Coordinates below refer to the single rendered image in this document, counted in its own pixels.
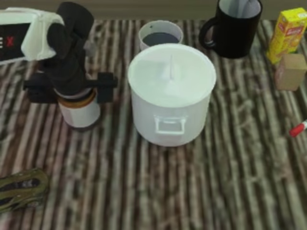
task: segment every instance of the striped rug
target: striped rug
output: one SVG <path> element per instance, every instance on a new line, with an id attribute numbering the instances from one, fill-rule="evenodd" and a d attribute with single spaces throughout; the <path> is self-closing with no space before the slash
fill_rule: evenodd
<path id="1" fill-rule="evenodd" d="M 176 22 L 218 75 L 205 129 L 179 148 L 148 143 L 132 123 L 126 70 L 144 23 L 95 22 L 86 67 L 114 72 L 119 86 L 85 133 L 57 106 L 29 103 L 34 63 L 0 67 L 0 176 L 39 167 L 51 186 L 41 207 L 1 215 L 0 230 L 306 230 L 307 132 L 288 131 L 307 119 L 307 83 L 275 90 L 264 53 L 273 23 L 259 25 L 248 57 L 228 60 L 199 46 L 203 22 Z"/>

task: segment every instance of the striped surface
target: striped surface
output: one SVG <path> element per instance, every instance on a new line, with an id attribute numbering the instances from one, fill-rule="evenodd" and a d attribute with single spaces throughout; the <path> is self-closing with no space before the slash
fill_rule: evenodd
<path id="1" fill-rule="evenodd" d="M 263 52 L 273 24 L 261 23 L 245 59 L 206 52 L 218 74 L 206 127 L 194 142 L 167 149 L 146 142 L 132 123 L 126 70 L 143 23 L 95 23 L 99 50 L 87 68 L 114 72 L 119 86 L 85 133 L 71 131 L 56 106 L 25 98 L 34 63 L 0 67 L 0 176 L 41 167 L 51 182 L 42 207 L 1 215 L 0 229 L 307 229 L 307 132 L 287 134 L 307 118 L 307 84 L 295 93 L 274 89 Z M 185 43 L 200 48 L 202 22 L 177 23 Z"/>

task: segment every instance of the cardboard box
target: cardboard box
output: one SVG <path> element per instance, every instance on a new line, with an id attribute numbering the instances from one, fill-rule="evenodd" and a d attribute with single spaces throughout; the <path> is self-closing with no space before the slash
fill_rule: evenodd
<path id="1" fill-rule="evenodd" d="M 267 57 L 272 64 L 279 62 L 284 54 L 297 50 L 306 26 L 307 12 L 303 8 L 280 13 L 267 51 Z"/>
<path id="2" fill-rule="evenodd" d="M 278 90 L 296 91 L 307 72 L 307 63 L 302 54 L 285 54 L 275 73 Z"/>

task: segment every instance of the red pen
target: red pen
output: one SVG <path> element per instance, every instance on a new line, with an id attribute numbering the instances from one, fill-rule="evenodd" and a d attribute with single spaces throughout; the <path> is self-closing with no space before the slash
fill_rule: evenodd
<path id="1" fill-rule="evenodd" d="M 293 138 L 295 138 L 298 134 L 303 132 L 305 129 L 307 129 L 307 120 L 303 121 L 301 124 L 291 129 L 289 133 Z"/>

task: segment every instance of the cup of coffee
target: cup of coffee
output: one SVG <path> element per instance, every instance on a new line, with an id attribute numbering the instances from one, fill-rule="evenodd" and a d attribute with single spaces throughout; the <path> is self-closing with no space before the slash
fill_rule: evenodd
<path id="1" fill-rule="evenodd" d="M 262 8 L 259 0 L 219 0 L 215 17 L 200 30 L 200 45 L 224 58 L 245 57 L 251 49 Z M 206 41 L 212 27 L 212 39 Z"/>
<path id="2" fill-rule="evenodd" d="M 139 41 L 141 50 L 159 44 L 181 44 L 183 32 L 175 23 L 162 20 L 152 21 L 140 29 Z"/>

